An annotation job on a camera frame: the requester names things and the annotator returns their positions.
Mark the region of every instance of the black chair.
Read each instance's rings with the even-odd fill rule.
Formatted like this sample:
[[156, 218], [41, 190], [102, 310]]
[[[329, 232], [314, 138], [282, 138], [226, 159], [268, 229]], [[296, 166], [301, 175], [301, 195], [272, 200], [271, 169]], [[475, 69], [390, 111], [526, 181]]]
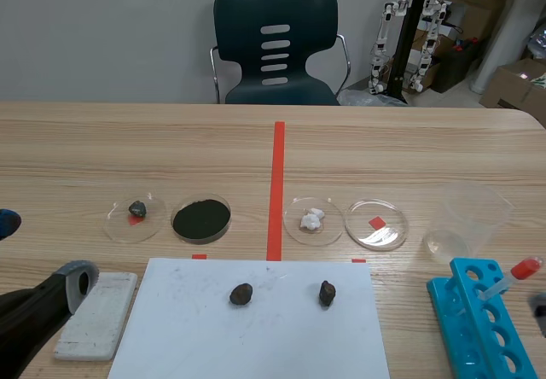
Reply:
[[[351, 72], [343, 36], [337, 33], [337, 0], [215, 0], [218, 46], [211, 49], [216, 100], [220, 90], [214, 50], [241, 65], [241, 82], [225, 97], [238, 104], [339, 105], [337, 95]], [[339, 38], [347, 72], [336, 94], [305, 70], [309, 56]]]

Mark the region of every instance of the blue object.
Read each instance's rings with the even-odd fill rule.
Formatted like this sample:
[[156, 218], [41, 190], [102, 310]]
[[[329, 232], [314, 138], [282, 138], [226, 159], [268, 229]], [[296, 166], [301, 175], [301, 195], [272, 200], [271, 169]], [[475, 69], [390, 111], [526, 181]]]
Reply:
[[0, 241], [19, 229], [20, 215], [15, 211], [0, 208]]
[[339, 38], [347, 60], [341, 86], [349, 76], [345, 39], [337, 34], [337, 0], [215, 0], [214, 27], [217, 102], [215, 49], [223, 61], [241, 65], [241, 82], [227, 94], [226, 103], [339, 105], [329, 86], [305, 69], [311, 55], [332, 48]]
[[450, 267], [452, 278], [433, 278], [427, 289], [455, 377], [538, 379], [501, 295], [478, 297], [502, 278], [498, 263], [455, 258]]

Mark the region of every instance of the white cotton ball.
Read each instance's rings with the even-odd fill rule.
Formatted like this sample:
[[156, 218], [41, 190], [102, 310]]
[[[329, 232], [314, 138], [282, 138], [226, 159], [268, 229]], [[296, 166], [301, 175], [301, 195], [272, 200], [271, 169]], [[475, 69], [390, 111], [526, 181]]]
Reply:
[[309, 213], [315, 214], [318, 217], [318, 219], [324, 218], [324, 211], [319, 210], [318, 208], [312, 208], [311, 210], [309, 210]]
[[315, 214], [306, 214], [301, 219], [299, 227], [313, 231], [321, 227], [321, 220]]

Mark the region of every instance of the white sink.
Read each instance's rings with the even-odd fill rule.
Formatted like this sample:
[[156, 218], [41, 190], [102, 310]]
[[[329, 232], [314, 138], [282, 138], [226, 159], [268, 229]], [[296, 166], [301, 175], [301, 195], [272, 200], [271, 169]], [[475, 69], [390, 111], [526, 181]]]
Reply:
[[514, 63], [521, 58], [529, 35], [540, 19], [546, 0], [514, 0], [479, 67], [478, 75], [470, 89], [483, 93], [497, 67]]

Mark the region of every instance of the red paper square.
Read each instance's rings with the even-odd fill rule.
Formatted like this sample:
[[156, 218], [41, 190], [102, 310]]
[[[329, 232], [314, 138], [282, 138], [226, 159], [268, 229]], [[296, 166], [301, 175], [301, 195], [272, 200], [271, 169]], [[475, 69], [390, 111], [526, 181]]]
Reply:
[[374, 228], [374, 230], [380, 230], [386, 225], [386, 222], [383, 221], [381, 217], [375, 217], [369, 221], [369, 224]]
[[142, 221], [144, 221], [144, 217], [137, 217], [136, 215], [129, 214], [127, 216], [127, 220], [129, 220], [129, 225], [137, 225], [140, 224]]

